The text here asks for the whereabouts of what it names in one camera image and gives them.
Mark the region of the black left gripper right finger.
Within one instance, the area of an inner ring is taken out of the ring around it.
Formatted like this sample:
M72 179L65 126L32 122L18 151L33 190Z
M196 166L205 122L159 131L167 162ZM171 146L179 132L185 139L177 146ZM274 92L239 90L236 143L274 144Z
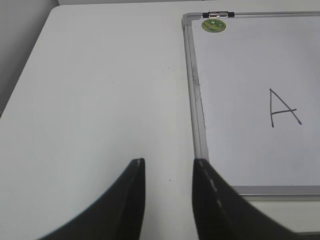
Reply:
M200 240L318 240L319 233L293 232L240 196L202 158L193 161L192 211Z

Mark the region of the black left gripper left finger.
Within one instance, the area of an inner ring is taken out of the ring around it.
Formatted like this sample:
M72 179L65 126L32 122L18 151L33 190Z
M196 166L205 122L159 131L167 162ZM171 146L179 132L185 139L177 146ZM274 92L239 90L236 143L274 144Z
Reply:
M146 202L146 166L133 159L112 186L45 240L138 240Z

